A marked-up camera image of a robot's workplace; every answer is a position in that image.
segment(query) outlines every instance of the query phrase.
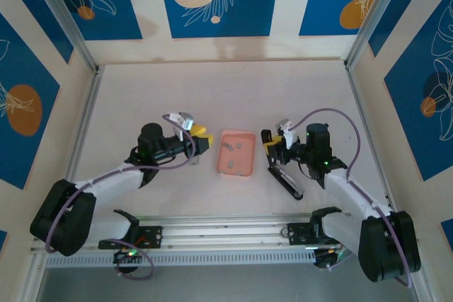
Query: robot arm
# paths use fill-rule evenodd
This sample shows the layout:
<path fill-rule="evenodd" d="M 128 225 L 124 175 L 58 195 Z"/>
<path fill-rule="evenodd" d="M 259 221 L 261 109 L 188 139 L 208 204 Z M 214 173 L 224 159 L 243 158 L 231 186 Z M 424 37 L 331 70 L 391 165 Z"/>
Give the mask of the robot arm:
<path fill-rule="evenodd" d="M 193 118 L 189 114 L 184 112 L 171 114 L 170 120 L 181 126 L 181 129 L 190 132 L 195 143 L 194 156 L 199 156 L 211 146 L 212 136 L 205 134 L 205 127 L 193 124 Z M 159 172 L 155 168 L 135 166 L 157 167 L 161 165 L 159 162 L 169 158 L 173 160 L 180 153 L 187 157 L 193 153 L 192 143 L 187 137 L 182 133 L 164 137 L 160 125 L 146 124 L 142 127 L 138 145 L 131 150 L 129 158 L 112 172 L 99 177 L 103 180 L 98 178 L 76 183 L 66 180 L 56 182 L 33 219 L 30 232 L 40 240 L 46 241 L 51 225 L 68 198 L 87 183 L 91 183 L 91 186 L 81 192 L 64 212 L 52 235 L 50 245 L 63 255 L 70 256 L 87 240 L 97 242 L 113 238 L 134 243 L 139 227 L 135 217 L 122 210 L 115 210 L 117 215 L 114 217 L 92 223 L 93 214 L 110 199 L 145 186 Z"/>
<path fill-rule="evenodd" d="M 269 130 L 261 132 L 270 164 L 269 171 L 295 199 L 300 199 L 302 197 L 298 198 L 292 190 L 294 185 L 287 176 L 282 175 L 284 171 L 280 171 L 280 176 L 276 176 L 273 171 L 281 169 L 277 162 L 281 165 L 290 161 L 306 164 L 311 178 L 337 197 L 343 209 L 331 207 L 314 211 L 304 233 L 311 240 L 320 240 L 320 243 L 326 240 L 342 243 L 358 256 L 364 273 L 372 281 L 397 277 L 404 273 L 403 261 L 379 210 L 393 226 L 410 271 L 418 271 L 420 256 L 412 219 L 404 211 L 392 211 L 351 177 L 348 178 L 346 164 L 332 155 L 328 125 L 308 125 L 305 144 L 298 137 L 289 136 L 292 133 L 285 129 L 287 126 L 292 126 L 292 123 L 282 121 L 277 126 L 276 137 L 272 137 Z M 287 137 L 293 141 L 291 145 L 287 143 Z"/>

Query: metal bracket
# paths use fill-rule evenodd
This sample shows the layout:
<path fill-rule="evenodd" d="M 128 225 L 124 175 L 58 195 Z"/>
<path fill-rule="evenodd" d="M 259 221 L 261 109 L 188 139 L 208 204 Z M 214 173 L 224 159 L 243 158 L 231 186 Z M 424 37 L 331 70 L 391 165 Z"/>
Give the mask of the metal bracket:
<path fill-rule="evenodd" d="M 176 136 L 178 136 L 180 141 L 183 141 L 184 138 L 182 129 L 184 129 L 185 131 L 190 131 L 190 129 L 192 129 L 193 126 L 192 115 L 186 112 L 179 112 L 179 114 L 171 113 L 169 119 L 181 127 L 181 129 L 174 127 L 173 132 L 175 133 Z"/>
<path fill-rule="evenodd" d="M 162 241 L 161 226 L 139 226 L 137 241 L 134 244 L 139 249 L 160 249 Z M 98 244 L 101 250 L 117 250 L 124 248 L 124 245 L 102 240 Z"/>
<path fill-rule="evenodd" d="M 289 245 L 337 245 L 338 241 L 328 236 L 314 235 L 311 223 L 288 223 Z"/>

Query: enclosure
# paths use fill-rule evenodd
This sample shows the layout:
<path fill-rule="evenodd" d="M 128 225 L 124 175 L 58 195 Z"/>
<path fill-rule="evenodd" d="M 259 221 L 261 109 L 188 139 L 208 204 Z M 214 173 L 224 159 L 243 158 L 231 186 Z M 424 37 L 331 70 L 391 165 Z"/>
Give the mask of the enclosure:
<path fill-rule="evenodd" d="M 449 301 L 452 2 L 0 0 L 1 300 Z M 282 120 L 321 108 L 357 125 L 354 179 L 413 219 L 414 289 L 368 281 L 355 256 L 319 269 L 314 250 L 342 245 L 285 235 L 287 224 L 342 202 L 292 162 L 285 172 L 303 191 L 294 199 L 268 172 L 261 130 L 276 134 Z M 122 209 L 161 227 L 147 250 L 151 280 L 118 277 L 114 250 L 95 242 L 70 257 L 47 254 L 29 229 L 52 185 L 117 168 L 148 123 L 173 135 L 162 119 L 170 112 L 206 127 L 209 149 L 93 218 Z M 349 165 L 357 137 L 348 120 L 316 113 L 297 129 L 302 141 L 311 123 L 328 124 L 333 155 Z M 235 178 L 218 169 L 229 129 L 256 137 L 248 179 L 232 161 Z M 143 259 L 132 276 L 149 272 Z"/>

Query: pink tray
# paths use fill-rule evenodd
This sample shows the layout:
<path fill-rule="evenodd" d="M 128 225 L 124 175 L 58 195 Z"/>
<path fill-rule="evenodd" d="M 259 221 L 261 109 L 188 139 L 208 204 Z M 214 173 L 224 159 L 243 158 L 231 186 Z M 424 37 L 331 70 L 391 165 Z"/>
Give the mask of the pink tray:
<path fill-rule="evenodd" d="M 227 148 L 225 143 L 230 145 L 232 150 Z M 250 178 L 255 160 L 255 143 L 256 137 L 253 132 L 224 130 L 220 136 L 217 172 L 222 177 Z"/>

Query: purple cable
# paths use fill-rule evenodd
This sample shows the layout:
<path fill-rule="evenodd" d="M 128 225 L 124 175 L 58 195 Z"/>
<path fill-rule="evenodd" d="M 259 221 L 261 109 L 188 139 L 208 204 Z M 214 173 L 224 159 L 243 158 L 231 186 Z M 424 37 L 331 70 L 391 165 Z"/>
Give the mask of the purple cable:
<path fill-rule="evenodd" d="M 291 129 L 289 129 L 290 131 L 298 128 L 302 123 L 304 123 L 307 119 L 309 119 L 312 115 L 318 113 L 318 112 L 335 112 L 335 113 L 338 113 L 339 115 L 342 115 L 344 118 L 346 118 L 348 120 L 348 122 L 351 124 L 352 128 L 354 129 L 354 132 L 355 132 L 355 136 L 357 137 L 357 150 L 355 152 L 355 155 L 354 155 L 354 158 L 352 159 L 348 169 L 346 170 L 346 180 L 351 184 L 351 186 L 356 189 L 359 194 L 361 194 L 365 200 L 373 206 L 373 200 L 367 195 L 366 192 L 364 192 L 362 189 L 359 188 L 358 185 L 356 185 L 352 180 L 349 180 L 349 176 L 350 176 L 350 173 L 351 173 L 351 170 L 352 170 L 352 167 L 354 166 L 357 158 L 359 157 L 359 153 L 360 153 L 360 149 L 362 147 L 362 142 L 361 142 L 361 139 L 360 139 L 360 133 L 359 133 L 359 129 L 357 128 L 357 125 L 355 125 L 354 121 L 348 116 L 346 115 L 343 111 L 340 111 L 338 109 L 334 109 L 334 108 L 322 108 L 322 109 L 318 109 L 318 110 L 315 110 L 315 111 L 312 111 L 310 112 L 307 116 L 305 116 L 304 118 L 302 118 L 302 120 L 300 122 L 298 122 L 297 124 L 295 124 L 295 126 L 293 126 Z M 382 212 L 382 210 L 379 208 L 379 207 L 376 207 L 373 209 L 375 209 L 377 211 L 377 213 L 381 216 L 381 218 L 384 220 L 384 223 L 386 224 L 389 232 L 390 232 L 390 235 L 391 237 L 394 239 L 394 242 L 395 242 L 395 245 L 396 245 L 396 249 L 398 250 L 398 254 L 399 256 L 401 257 L 401 260 L 403 261 L 403 267 L 404 267 L 404 272 L 406 273 L 406 276 L 408 277 L 408 282 L 404 282 L 403 280 L 401 280 L 400 278 L 396 278 L 396 280 L 403 284 L 404 286 L 406 286 L 408 289 L 411 289 L 412 286 L 413 286 L 413 281 L 412 281 L 412 276 L 411 276 L 411 270 L 409 269 L 409 264 L 408 264 L 408 261 L 406 259 L 406 256 L 404 255 L 404 251 L 403 251 L 403 247 L 401 246 L 400 242 L 399 242 L 399 239 L 398 239 L 398 236 L 396 236 L 396 232 L 393 228 L 393 226 L 391 225 L 389 219 L 385 216 L 384 212 Z"/>
<path fill-rule="evenodd" d="M 47 234 L 47 237 L 46 237 L 46 240 L 45 240 L 45 249 L 48 253 L 54 253 L 56 252 L 56 250 L 52 249 L 50 247 L 50 241 L 52 240 L 52 236 L 54 235 L 54 232 L 55 232 L 55 229 L 58 225 L 58 222 L 59 220 L 62 218 L 64 212 L 66 211 L 66 209 L 69 207 L 69 205 L 71 205 L 71 203 L 77 198 L 77 196 L 79 196 L 84 190 L 88 189 L 89 187 L 91 187 L 92 185 L 95 185 L 97 183 L 99 183 L 100 181 L 102 180 L 106 180 L 107 178 L 110 178 L 114 175 L 117 175 L 118 173 L 121 173 L 121 172 L 126 172 L 126 171 L 133 171 L 133 170 L 140 170 L 140 169 L 152 169 L 152 170 L 174 170 L 174 169 L 177 169 L 177 168 L 181 168 L 182 166 L 184 166 L 185 164 L 189 163 L 190 162 L 190 159 L 193 158 L 193 156 L 195 155 L 195 141 L 193 140 L 192 136 L 187 132 L 185 131 L 181 126 L 179 126 L 177 123 L 175 122 L 172 122 L 170 119 L 169 119 L 170 115 L 163 115 L 162 118 L 164 120 L 166 120 L 167 122 L 169 122 L 170 124 L 172 124 L 173 126 L 181 129 L 181 131 L 184 133 L 184 135 L 189 139 L 190 143 L 192 144 L 192 151 L 190 153 L 190 155 L 188 156 L 188 158 L 183 161 L 181 164 L 178 164 L 178 165 L 170 165 L 170 166 L 154 166 L 154 165 L 141 165 L 141 166 L 130 166 L 128 168 L 124 168 L 122 170 L 115 170 L 115 171 L 112 171 L 111 173 L 107 173 L 105 175 L 102 175 L 98 178 L 96 178 L 95 180 L 93 180 L 92 183 L 86 183 L 85 185 L 83 185 L 82 187 L 80 187 L 74 194 L 71 195 L 70 198 L 68 198 L 68 200 L 63 204 L 63 207 L 60 209 L 60 211 L 58 211 L 58 214 L 57 216 L 55 217 L 52 225 L 50 226 L 50 229 L 49 229 L 49 233 Z M 129 243 L 126 243 L 126 242 L 123 242 L 123 241 L 120 241 L 120 240 L 111 240 L 112 242 L 115 241 L 116 243 L 119 243 L 121 242 L 121 244 L 123 245 L 126 245 L 127 247 L 130 247 L 130 248 L 134 248 L 134 249 L 137 249 L 137 247 L 135 247 L 133 244 L 129 244 Z"/>
<path fill-rule="evenodd" d="M 127 256 L 124 256 L 121 260 L 118 261 L 118 263 L 116 264 L 116 267 L 115 267 L 115 270 L 117 271 L 117 273 L 121 276 L 121 277 L 124 277 L 125 279 L 130 279 L 131 281 L 146 281 L 148 279 L 151 279 L 153 277 L 153 274 L 154 274 L 154 263 L 153 263 L 153 260 L 150 258 L 150 256 L 148 254 L 146 254 L 142 249 L 139 249 L 138 247 L 136 247 L 135 245 L 131 244 L 131 243 L 128 243 L 128 242 L 124 242 L 122 240 L 115 240 L 113 238 L 107 240 L 108 242 L 113 242 L 113 243 L 117 243 L 117 244 L 121 244 L 121 245 L 124 245 L 128 248 L 132 248 L 132 249 L 135 249 L 136 251 L 138 251 L 140 253 L 140 255 L 142 255 L 144 258 L 147 259 L 147 261 L 149 262 L 149 264 L 151 265 L 151 271 L 148 275 L 146 276 L 142 276 L 142 277 L 133 277 L 133 276 L 128 276 L 128 275 L 124 275 L 121 271 L 120 271 L 120 263 L 125 259 L 125 258 L 129 258 L 131 256 L 127 255 Z"/>

